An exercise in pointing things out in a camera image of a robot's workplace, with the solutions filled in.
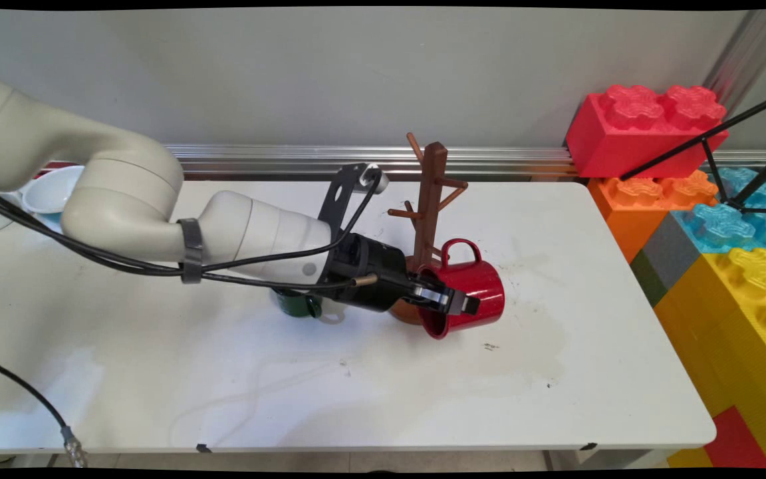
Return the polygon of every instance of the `green mug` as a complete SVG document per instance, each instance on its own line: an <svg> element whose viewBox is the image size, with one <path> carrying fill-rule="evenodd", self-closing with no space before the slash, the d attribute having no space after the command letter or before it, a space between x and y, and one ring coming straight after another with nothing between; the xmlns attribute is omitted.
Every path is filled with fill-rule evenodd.
<svg viewBox="0 0 766 479"><path fill-rule="evenodd" d="M272 289L277 294L279 309L282 309L286 315L295 316L295 318L321 317L321 297L301 294L297 291Z"/></svg>

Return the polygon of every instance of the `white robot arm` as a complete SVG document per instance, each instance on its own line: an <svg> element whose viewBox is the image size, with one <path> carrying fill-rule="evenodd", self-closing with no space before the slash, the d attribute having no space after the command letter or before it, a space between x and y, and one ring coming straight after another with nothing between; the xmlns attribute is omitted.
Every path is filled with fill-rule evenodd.
<svg viewBox="0 0 766 479"><path fill-rule="evenodd" d="M0 82L0 191L28 182L50 161L85 169L61 218L64 234L125 257L182 261L182 228L168 222L182 167L164 146L33 100ZM331 241L328 224L222 191L198 218L204 263L224 263ZM237 267L262 279L313 284L327 253Z"/></svg>
<svg viewBox="0 0 766 479"><path fill-rule="evenodd" d="M61 216L65 236L141 261L186 260L182 227L168 222L182 187L182 167L167 149L142 134L54 108L0 82L0 191L21 187L51 161L85 165ZM376 311L402 298L437 313L473 315L477 298L408 272L400 249L340 229L356 185L367 190L370 183L376 185L374 193L386 187L379 170L366 176L372 170L367 164L343 167L319 219L219 192L197 219L201 262L216 269L228 261L330 245L314 255L231 269L271 284L332 283L317 294ZM335 242L337 236L342 240ZM351 286L344 287L346 282Z"/></svg>

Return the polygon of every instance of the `giant toy brick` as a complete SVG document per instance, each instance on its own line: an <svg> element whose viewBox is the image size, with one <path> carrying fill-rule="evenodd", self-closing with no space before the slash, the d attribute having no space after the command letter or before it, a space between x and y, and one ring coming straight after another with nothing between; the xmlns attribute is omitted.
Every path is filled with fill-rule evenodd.
<svg viewBox="0 0 766 479"><path fill-rule="evenodd" d="M654 268L644 251L638 252L638 255L634 257L632 263L629 264L632 267L632 273L638 280L640 288L644 290L644 295L650 306L654 307L662 300L666 294L666 288L664 284L660 282L658 274L654 272Z"/></svg>
<svg viewBox="0 0 766 479"><path fill-rule="evenodd" d="M687 178L593 178L587 183L626 261L632 263L669 210L715 204L717 186L700 170Z"/></svg>
<svg viewBox="0 0 766 479"><path fill-rule="evenodd" d="M717 388L741 411L766 455L766 249L703 254L656 312L662 324L663 317L684 322L684 330L664 327L694 384L694 375L710 364ZM693 339L702 357L690 350ZM706 406L718 400L706 392L714 385L711 379L699 383L704 383L697 389Z"/></svg>
<svg viewBox="0 0 766 479"><path fill-rule="evenodd" d="M588 94L578 110L566 143L583 178L622 176L720 124L726 109L712 91L700 86L672 86L666 94L649 88L614 85L604 94ZM712 136L717 149L729 134ZM638 175L641 178L684 178L705 161L695 145Z"/></svg>
<svg viewBox="0 0 766 479"><path fill-rule="evenodd" d="M699 449L681 449L671 455L666 462L670 467L711 467L711 460L708 458L708 452L705 448Z"/></svg>
<svg viewBox="0 0 766 479"><path fill-rule="evenodd" d="M658 316L658 321L662 324L666 336L669 337L672 348L682 361L684 370L688 373L711 417L735 405L735 401L726 394L720 377L717 376L708 357L702 351L702 345L689 328L689 322L693 321L693 318L685 318L682 315L678 304L672 298L671 291L654 307L654 313Z"/></svg>
<svg viewBox="0 0 766 479"><path fill-rule="evenodd" d="M732 313L699 345L766 457L766 307Z"/></svg>
<svg viewBox="0 0 766 479"><path fill-rule="evenodd" d="M723 189L729 197L734 197L758 174L749 168L721 168L720 179L723 181ZM747 206L751 208L766 208L766 182L747 199Z"/></svg>
<svg viewBox="0 0 766 479"><path fill-rule="evenodd" d="M712 466L766 469L766 457L736 407L716 416L714 425L717 439L705 446Z"/></svg>
<svg viewBox="0 0 766 479"><path fill-rule="evenodd" d="M669 290L694 336L703 337L741 309L766 307L766 249L703 254Z"/></svg>
<svg viewBox="0 0 766 479"><path fill-rule="evenodd" d="M741 215L725 204L697 204L689 212L670 212L642 251L670 290L700 254L726 254L732 248L766 249L766 214Z"/></svg>

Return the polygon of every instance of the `red mug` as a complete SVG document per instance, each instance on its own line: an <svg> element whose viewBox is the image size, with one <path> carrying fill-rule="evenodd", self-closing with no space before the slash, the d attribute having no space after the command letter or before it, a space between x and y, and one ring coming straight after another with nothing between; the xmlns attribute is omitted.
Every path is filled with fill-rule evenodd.
<svg viewBox="0 0 766 479"><path fill-rule="evenodd" d="M456 243L467 243L475 254L471 263L447 263L447 250ZM443 315L428 309L419 309L425 331L436 339L443 339L449 331L477 327L498 321L504 312L504 285L491 264L481 259L480 249L468 239L449 239L442 246L442 267L434 269L428 265L419 267L419 275L437 278L449 288L465 292L481 302L474 315Z"/></svg>

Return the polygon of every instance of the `wooden mug tree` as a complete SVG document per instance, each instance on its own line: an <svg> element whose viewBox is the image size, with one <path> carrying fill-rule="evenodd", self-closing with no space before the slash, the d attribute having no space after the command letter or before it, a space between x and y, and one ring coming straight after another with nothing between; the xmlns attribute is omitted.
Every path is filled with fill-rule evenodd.
<svg viewBox="0 0 766 479"><path fill-rule="evenodd" d="M431 143L425 146L425 151L422 154L422 149L419 148L419 143L416 142L416 137L412 133L407 133L407 140L422 166L419 209L413 210L413 205L407 200L404 201L406 212L404 210L389 210L389 215L409 218L413 222L413 229L416 230L416 242L414 243L413 255L407 257L407 269L416 272L423 264L430 264L434 267L441 266L441 261L434 258L434 254L442 257L442 252L434 246L439 212L462 194L469 187L469 183L445 177L447 149L443 144L440 142ZM443 187L456 189L444 200L441 200ZM395 318L405 323L422 324L422 320L419 318L419 309L402 300L395 303L391 312Z"/></svg>

